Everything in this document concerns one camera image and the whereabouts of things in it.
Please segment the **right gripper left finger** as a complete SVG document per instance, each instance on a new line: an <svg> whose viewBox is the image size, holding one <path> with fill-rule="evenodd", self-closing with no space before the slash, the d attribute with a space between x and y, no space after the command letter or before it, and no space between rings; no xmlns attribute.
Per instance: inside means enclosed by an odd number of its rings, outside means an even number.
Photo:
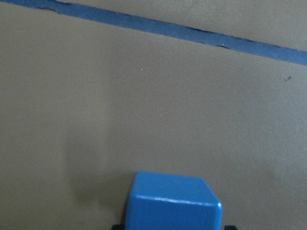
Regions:
<svg viewBox="0 0 307 230"><path fill-rule="evenodd" d="M124 224L115 224L112 226L111 230L124 230L125 225Z"/></svg>

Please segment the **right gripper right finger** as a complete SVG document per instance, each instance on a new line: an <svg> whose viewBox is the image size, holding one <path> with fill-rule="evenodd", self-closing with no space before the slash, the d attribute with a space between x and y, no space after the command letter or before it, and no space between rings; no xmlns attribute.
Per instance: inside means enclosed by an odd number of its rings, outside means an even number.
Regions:
<svg viewBox="0 0 307 230"><path fill-rule="evenodd" d="M224 230L236 230L236 226L234 225L225 225Z"/></svg>

